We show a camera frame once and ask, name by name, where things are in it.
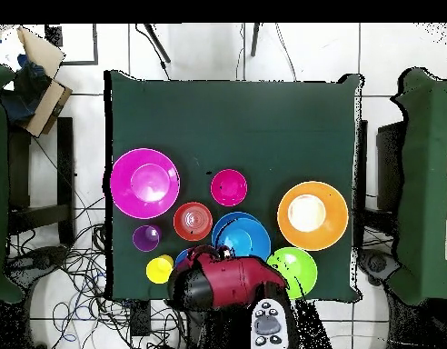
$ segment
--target yellow cup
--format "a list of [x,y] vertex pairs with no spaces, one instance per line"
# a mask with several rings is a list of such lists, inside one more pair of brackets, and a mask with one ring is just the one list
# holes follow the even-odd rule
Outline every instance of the yellow cup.
[[163,254],[148,263],[146,276],[155,284],[164,284],[168,281],[173,269],[174,259],[170,255]]

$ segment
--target cardboard box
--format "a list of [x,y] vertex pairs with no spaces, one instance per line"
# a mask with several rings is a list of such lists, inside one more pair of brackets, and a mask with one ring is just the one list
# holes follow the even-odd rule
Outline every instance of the cardboard box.
[[42,66],[47,76],[53,79],[36,108],[35,116],[22,127],[34,136],[48,134],[72,93],[70,88],[54,80],[65,54],[55,45],[22,26],[18,27],[17,33],[28,59]]

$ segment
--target magenta bowl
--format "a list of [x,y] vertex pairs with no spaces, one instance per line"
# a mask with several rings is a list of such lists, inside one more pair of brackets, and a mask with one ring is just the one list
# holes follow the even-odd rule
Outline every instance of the magenta bowl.
[[165,213],[180,191],[180,177],[164,154],[138,148],[122,155],[111,173],[111,193],[120,211],[150,219]]
[[211,182],[211,194],[223,206],[235,206],[242,202],[248,192],[244,176],[233,169],[222,170]]

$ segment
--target white tile floor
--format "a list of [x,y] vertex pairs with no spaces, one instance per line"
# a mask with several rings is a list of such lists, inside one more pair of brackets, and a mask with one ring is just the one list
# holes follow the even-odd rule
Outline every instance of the white tile floor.
[[[155,28],[172,58],[172,64],[167,66],[172,79],[235,80],[236,63],[243,45],[241,24],[157,25]],[[280,24],[280,28],[298,80],[335,82],[342,75],[351,73],[361,73],[365,77],[362,115],[369,121],[367,194],[370,196],[367,197],[367,205],[374,208],[374,196],[377,195],[377,128],[402,119],[399,108],[390,101],[397,92],[402,71],[412,66],[426,66],[435,75],[447,78],[447,26],[337,23]],[[103,197],[103,71],[116,69],[137,78],[166,79],[153,48],[144,36],[135,31],[134,25],[97,25],[96,30],[98,65],[63,66],[56,77],[74,90],[62,116],[74,118],[75,188],[85,205]],[[65,31],[66,60],[93,60],[91,26],[71,25]],[[263,24],[261,27],[256,57],[250,57],[252,33],[253,25],[246,24],[246,80],[292,81],[275,25]],[[242,57],[238,78],[243,79]],[[56,130],[42,135],[40,143],[55,161]],[[53,204],[56,197],[55,170],[35,144],[31,146],[31,156],[32,205]],[[83,204],[78,198],[76,205],[77,212],[81,213]],[[104,206],[103,200],[89,210],[93,223],[103,222]],[[89,225],[87,215],[83,214],[76,225],[77,229]],[[38,235],[30,246],[57,244],[55,230],[54,226],[38,229]],[[29,235],[22,234],[21,242]],[[90,242],[89,237],[85,237],[78,245],[88,247]],[[363,293],[363,299],[356,304],[316,302],[327,334],[334,349],[384,349],[388,331],[388,306],[384,292],[369,285],[361,272],[357,274],[357,286]],[[62,320],[53,324],[53,308],[59,302],[69,302],[74,294],[73,283],[61,272],[40,281],[31,308],[35,340],[52,345],[60,338],[56,327],[61,329]],[[154,302],[154,306],[164,304]],[[64,309],[59,306],[55,316],[63,319]],[[56,349],[80,349],[84,340],[84,349],[128,349],[118,333],[106,326],[97,328],[91,339],[95,321],[84,321],[86,314],[83,312],[78,316],[79,319],[68,325],[65,339]],[[126,329],[121,333],[128,338]],[[76,341],[67,341],[76,334],[79,336]],[[154,339],[145,338],[141,346],[145,348],[147,342]],[[169,340],[176,342],[176,335],[171,335]],[[140,344],[139,339],[134,341],[136,345]]]

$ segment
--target cup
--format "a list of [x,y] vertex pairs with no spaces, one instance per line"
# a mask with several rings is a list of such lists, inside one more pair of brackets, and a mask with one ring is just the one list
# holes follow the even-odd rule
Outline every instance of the cup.
[[151,252],[159,245],[161,229],[155,224],[145,224],[133,233],[133,243],[142,252]]

